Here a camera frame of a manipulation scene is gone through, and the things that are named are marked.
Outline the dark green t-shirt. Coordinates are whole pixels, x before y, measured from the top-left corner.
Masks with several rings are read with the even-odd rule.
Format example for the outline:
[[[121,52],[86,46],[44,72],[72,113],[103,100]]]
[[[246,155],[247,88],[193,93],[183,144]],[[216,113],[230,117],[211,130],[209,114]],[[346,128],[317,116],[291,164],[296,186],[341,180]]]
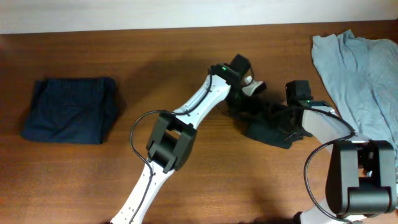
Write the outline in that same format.
[[[278,131],[275,126],[276,123],[273,119],[273,113],[287,106],[282,105],[279,101],[269,101],[267,99],[260,98],[259,96],[248,97],[258,109],[258,115],[252,119],[232,118],[234,120],[235,127],[241,134],[247,138],[282,149],[289,149],[293,142],[299,141],[286,140],[285,134]],[[305,136],[310,137],[311,134],[305,131]]]

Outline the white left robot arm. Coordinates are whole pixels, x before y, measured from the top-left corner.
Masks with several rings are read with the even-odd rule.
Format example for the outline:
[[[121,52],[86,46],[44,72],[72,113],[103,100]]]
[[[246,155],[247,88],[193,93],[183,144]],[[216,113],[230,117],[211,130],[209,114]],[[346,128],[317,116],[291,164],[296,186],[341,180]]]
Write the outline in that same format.
[[[212,65],[200,89],[186,103],[174,111],[156,112],[159,116],[147,142],[147,157],[138,156],[144,169],[112,224],[143,222],[163,184],[186,163],[200,123],[233,90],[243,88],[244,76],[250,70],[249,60],[240,54],[229,64]]]

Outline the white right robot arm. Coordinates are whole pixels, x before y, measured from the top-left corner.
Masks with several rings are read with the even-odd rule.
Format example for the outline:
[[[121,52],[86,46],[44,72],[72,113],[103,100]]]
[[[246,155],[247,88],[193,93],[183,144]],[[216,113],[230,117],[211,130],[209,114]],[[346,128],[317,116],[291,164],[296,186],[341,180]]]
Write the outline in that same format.
[[[397,205],[393,146],[356,133],[327,102],[313,99],[308,81],[288,82],[285,90],[287,107],[280,114],[289,116],[297,134],[320,142],[303,168],[307,190],[310,162],[323,149],[331,154],[325,199],[317,202],[309,193],[314,207],[296,213],[294,223],[362,223],[393,212]]]

